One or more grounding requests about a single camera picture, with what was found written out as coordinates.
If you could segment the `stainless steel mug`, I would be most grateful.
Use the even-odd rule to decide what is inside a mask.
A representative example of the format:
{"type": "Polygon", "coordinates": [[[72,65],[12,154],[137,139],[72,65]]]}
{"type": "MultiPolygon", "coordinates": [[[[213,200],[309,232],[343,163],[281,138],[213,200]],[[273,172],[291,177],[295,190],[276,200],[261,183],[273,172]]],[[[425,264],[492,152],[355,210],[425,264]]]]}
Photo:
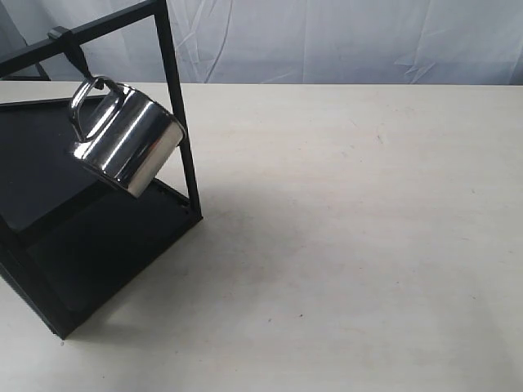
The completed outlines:
{"type": "Polygon", "coordinates": [[[68,119],[75,134],[69,156],[134,198],[144,193],[186,136],[185,128],[161,104],[102,75],[79,85],[69,101],[68,119]],[[83,103],[99,84],[109,92],[81,123],[83,103]]]}

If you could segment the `black two-tier rack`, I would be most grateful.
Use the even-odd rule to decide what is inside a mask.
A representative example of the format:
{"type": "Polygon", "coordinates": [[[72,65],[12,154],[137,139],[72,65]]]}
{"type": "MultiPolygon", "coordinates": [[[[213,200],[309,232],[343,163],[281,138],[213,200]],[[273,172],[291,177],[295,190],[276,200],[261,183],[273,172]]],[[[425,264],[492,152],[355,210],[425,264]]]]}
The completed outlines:
{"type": "MultiPolygon", "coordinates": [[[[154,18],[168,84],[170,104],[161,105],[186,136],[139,198],[69,156],[74,92],[1,106],[1,274],[60,338],[202,219],[167,3],[140,2],[71,31],[82,48],[147,17],[154,18]]],[[[59,54],[59,44],[47,37],[5,55],[1,74],[59,54]]],[[[81,123],[108,92],[100,84],[90,91],[81,123]]]]}

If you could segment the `black rack hook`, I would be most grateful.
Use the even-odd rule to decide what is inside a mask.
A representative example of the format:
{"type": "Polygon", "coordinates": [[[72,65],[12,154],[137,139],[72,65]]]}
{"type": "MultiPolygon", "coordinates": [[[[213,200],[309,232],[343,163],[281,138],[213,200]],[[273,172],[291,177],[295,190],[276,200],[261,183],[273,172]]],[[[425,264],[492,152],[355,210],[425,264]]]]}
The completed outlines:
{"type": "Polygon", "coordinates": [[[56,26],[47,33],[47,36],[59,44],[66,59],[82,76],[86,79],[94,79],[87,64],[83,49],[80,47],[75,34],[70,29],[63,26],[56,26]]]}

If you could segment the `white backdrop cloth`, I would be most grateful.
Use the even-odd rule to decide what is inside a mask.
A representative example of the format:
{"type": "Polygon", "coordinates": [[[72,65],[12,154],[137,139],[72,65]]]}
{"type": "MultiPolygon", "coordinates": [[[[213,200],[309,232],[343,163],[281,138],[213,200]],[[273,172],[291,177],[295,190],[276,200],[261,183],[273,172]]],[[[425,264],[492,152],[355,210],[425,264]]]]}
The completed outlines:
{"type": "MultiPolygon", "coordinates": [[[[1,56],[139,1],[1,1],[1,56]]],[[[522,85],[522,1],[167,1],[182,82],[522,85]]],[[[164,82],[154,19],[83,45],[164,82]]]]}

